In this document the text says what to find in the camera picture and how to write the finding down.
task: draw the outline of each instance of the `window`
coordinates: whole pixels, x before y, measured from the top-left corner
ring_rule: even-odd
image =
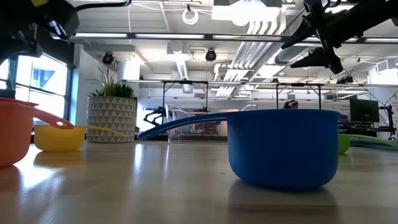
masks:
[[[9,62],[8,60],[5,60],[1,65],[0,65],[0,90],[3,90],[6,88],[6,82],[8,77],[8,68],[9,68]]]
[[[0,78],[1,79],[3,79],[3,80],[7,79],[7,77],[8,77],[8,68],[9,68],[9,61],[7,59],[0,65]]]
[[[17,100],[37,103],[38,109],[65,117],[68,68],[64,63],[46,55],[19,56],[16,73]]]
[[[17,83],[40,88],[58,95],[65,95],[68,68],[48,56],[33,58],[20,56],[17,67]]]

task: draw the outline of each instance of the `yellow measuring cup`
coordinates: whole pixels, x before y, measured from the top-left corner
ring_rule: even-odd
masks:
[[[123,133],[96,126],[74,126],[72,129],[58,129],[50,125],[35,125],[35,145],[43,151],[76,151],[85,141],[86,129],[97,129],[118,134]]]

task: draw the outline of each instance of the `clear plastic container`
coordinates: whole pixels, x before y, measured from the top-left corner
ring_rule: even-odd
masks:
[[[246,105],[242,110],[257,110],[257,105]],[[167,121],[175,121],[190,116],[198,116],[209,113],[233,112],[236,110],[213,109],[210,112],[199,110],[183,110],[175,103],[166,105]],[[192,143],[192,144],[227,144],[226,121],[211,121],[189,124],[168,131],[169,143]]]

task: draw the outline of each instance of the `table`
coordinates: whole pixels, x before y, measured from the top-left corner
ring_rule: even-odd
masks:
[[[241,182],[227,146],[144,141],[40,152],[0,169],[1,223],[397,223],[398,154],[351,148],[314,192]]]

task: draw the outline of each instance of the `computer monitor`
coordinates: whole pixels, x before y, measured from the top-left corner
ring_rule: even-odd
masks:
[[[375,123],[380,122],[379,102],[373,100],[349,100],[351,121]]]

